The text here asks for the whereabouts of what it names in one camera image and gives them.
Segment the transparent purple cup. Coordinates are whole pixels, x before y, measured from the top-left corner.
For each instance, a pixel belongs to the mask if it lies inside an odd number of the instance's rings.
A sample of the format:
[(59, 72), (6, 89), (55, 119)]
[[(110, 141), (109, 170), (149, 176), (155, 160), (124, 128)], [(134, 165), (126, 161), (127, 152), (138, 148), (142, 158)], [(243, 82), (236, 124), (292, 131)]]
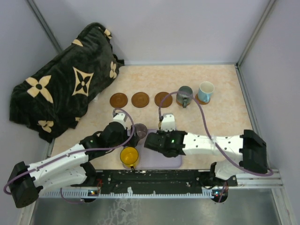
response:
[(148, 129), (144, 124), (137, 123), (134, 124), (134, 127), (135, 127), (135, 137), (138, 138), (138, 140), (143, 139), (147, 135)]

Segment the cream and blue mug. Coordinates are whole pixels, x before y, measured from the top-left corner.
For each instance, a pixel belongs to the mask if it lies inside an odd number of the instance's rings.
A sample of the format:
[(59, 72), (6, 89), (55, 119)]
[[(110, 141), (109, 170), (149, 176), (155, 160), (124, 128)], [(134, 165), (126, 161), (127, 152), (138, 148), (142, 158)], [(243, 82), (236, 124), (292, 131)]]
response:
[(205, 104), (209, 103), (211, 96), (214, 92), (214, 89), (215, 87), (211, 82), (208, 81), (202, 82), (199, 85), (199, 89), (198, 89), (198, 94), (197, 94), (198, 99)]

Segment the dark brown grooved coaster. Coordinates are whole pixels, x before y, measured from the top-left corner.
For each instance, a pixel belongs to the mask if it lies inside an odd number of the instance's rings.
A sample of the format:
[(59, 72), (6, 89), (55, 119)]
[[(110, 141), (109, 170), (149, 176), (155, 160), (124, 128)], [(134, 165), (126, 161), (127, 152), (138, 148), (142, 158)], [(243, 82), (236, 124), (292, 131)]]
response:
[(123, 108), (127, 105), (128, 98), (124, 93), (115, 93), (110, 98), (110, 105), (113, 108)]

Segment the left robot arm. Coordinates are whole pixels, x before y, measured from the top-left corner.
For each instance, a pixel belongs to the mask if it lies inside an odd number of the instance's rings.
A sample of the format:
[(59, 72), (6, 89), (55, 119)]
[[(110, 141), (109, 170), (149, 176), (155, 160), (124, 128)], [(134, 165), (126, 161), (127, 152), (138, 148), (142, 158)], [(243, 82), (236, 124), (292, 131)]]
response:
[(16, 164), (4, 191), (12, 196), (17, 208), (23, 208), (48, 191), (67, 186), (92, 186), (97, 179), (92, 160), (118, 147), (135, 147), (138, 142), (134, 125), (127, 129), (119, 122), (111, 122), (103, 131), (87, 136), (54, 157), (30, 165)]

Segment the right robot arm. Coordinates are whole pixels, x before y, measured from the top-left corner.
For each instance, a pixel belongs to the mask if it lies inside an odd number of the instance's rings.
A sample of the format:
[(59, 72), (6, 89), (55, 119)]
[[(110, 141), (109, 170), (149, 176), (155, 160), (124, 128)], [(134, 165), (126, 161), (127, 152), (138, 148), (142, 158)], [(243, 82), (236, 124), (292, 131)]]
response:
[(266, 142), (254, 131), (241, 135), (208, 137), (186, 131), (157, 131), (147, 135), (144, 147), (167, 158), (179, 155), (222, 155), (223, 161), (211, 165), (212, 176), (228, 180), (234, 175), (249, 173), (268, 177), (273, 173), (267, 163)]

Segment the grey green mug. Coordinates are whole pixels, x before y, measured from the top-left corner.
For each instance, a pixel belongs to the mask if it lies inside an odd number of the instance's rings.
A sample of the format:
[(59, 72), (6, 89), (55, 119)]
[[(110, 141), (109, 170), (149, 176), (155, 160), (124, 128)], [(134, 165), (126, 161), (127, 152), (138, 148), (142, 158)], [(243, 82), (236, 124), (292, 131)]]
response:
[(193, 90), (189, 86), (181, 86), (176, 95), (176, 99), (179, 98), (190, 98), (192, 99)]

